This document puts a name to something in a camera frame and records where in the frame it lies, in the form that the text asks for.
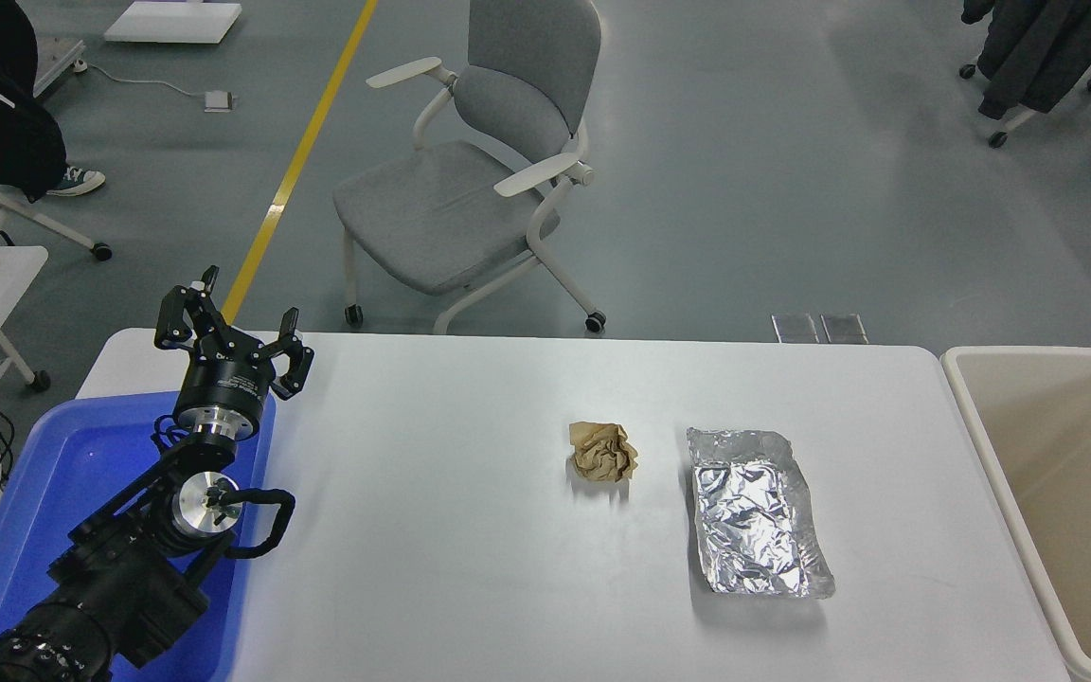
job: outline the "chair armrest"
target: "chair armrest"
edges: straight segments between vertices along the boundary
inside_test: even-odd
[[[562,152],[503,178],[494,184],[494,190],[502,198],[515,198],[521,191],[532,190],[533,187],[563,175],[570,177],[573,182],[584,186],[592,184],[595,178],[594,169],[584,164],[579,154]]]
[[[424,57],[421,60],[385,70],[375,76],[370,76],[364,82],[369,84],[369,87],[388,87],[394,83],[410,81],[417,75],[430,75],[445,85],[457,81],[457,74],[442,65],[441,57]]]

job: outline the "white chair frame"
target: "white chair frame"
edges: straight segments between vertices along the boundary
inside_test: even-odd
[[[8,198],[0,191],[0,229],[3,229],[3,223],[8,218],[8,212],[16,213],[19,216],[25,217],[34,222],[34,224],[39,225],[49,230],[49,232],[58,234],[60,237],[64,237],[75,244],[83,247],[87,251],[91,251],[98,261],[107,261],[111,258],[111,249],[101,241],[94,241],[91,237],[85,236],[85,234],[77,232],[76,229],[69,227],[61,222],[51,219],[51,217],[45,215],[43,212],[35,211],[35,208],[16,202],[12,198]]]

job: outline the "blue plastic bin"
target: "blue plastic bin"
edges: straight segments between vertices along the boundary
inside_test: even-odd
[[[16,624],[57,586],[45,573],[70,547],[67,533],[157,460],[154,420],[170,414],[176,393],[86,398],[43,416],[19,457],[0,502],[0,632]],[[268,398],[260,434],[239,444],[226,469],[242,488],[263,484],[276,405]],[[254,513],[242,517],[241,538],[255,543]],[[259,535],[266,535],[267,527]],[[183,567],[187,561],[177,565]],[[117,657],[113,682],[206,682],[226,679],[238,638],[245,561],[224,560],[201,585],[209,608],[175,647],[139,670]]]

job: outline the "black jacket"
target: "black jacket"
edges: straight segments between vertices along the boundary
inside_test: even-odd
[[[1024,104],[1051,111],[1091,64],[1091,0],[964,0],[962,22],[992,12],[980,72],[983,116]]]
[[[32,97],[36,35],[14,0],[0,0],[0,182],[35,202],[65,174],[65,143],[48,111]]]

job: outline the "yellow floor line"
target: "yellow floor line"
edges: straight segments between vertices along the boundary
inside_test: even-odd
[[[298,178],[302,175],[302,168],[305,167],[305,159],[309,158],[311,151],[314,149],[314,142],[317,141],[317,133],[322,129],[322,121],[326,120],[326,116],[331,111],[331,104],[334,103],[339,92],[339,83],[343,83],[343,75],[348,72],[348,64],[351,63],[351,57],[356,55],[356,48],[360,46],[360,38],[364,35],[364,29],[369,27],[369,19],[373,16],[373,10],[375,9],[376,0],[364,0],[364,8],[360,11],[360,17],[356,20],[356,26],[351,29],[348,44],[345,45],[343,53],[339,55],[339,60],[334,64],[331,81],[326,83],[326,88],[322,91],[322,97],[320,97],[320,103],[314,109],[314,116],[311,117],[311,122],[305,127],[305,133],[302,133],[302,141],[298,143],[298,151],[293,152],[293,160],[290,160],[289,169],[286,169],[285,178],[280,181],[280,187],[276,189],[276,196],[272,199],[272,205],[268,206],[268,215],[264,217],[263,224],[260,225],[260,232],[255,234],[255,240],[251,241],[251,249],[247,253],[247,259],[242,261],[242,268],[239,271],[238,277],[233,279],[233,285],[230,286],[230,292],[226,297],[226,304],[221,306],[221,315],[225,316],[226,323],[233,323],[233,316],[238,314],[239,308],[242,307],[242,299],[247,297],[248,290],[251,289],[251,284],[255,279],[255,272],[260,268],[260,261],[263,260],[264,252],[268,250],[268,242],[272,241],[272,236],[276,232],[276,225],[280,224],[280,216],[285,213],[285,206],[289,203],[290,194],[293,193],[295,187],[298,186]]]

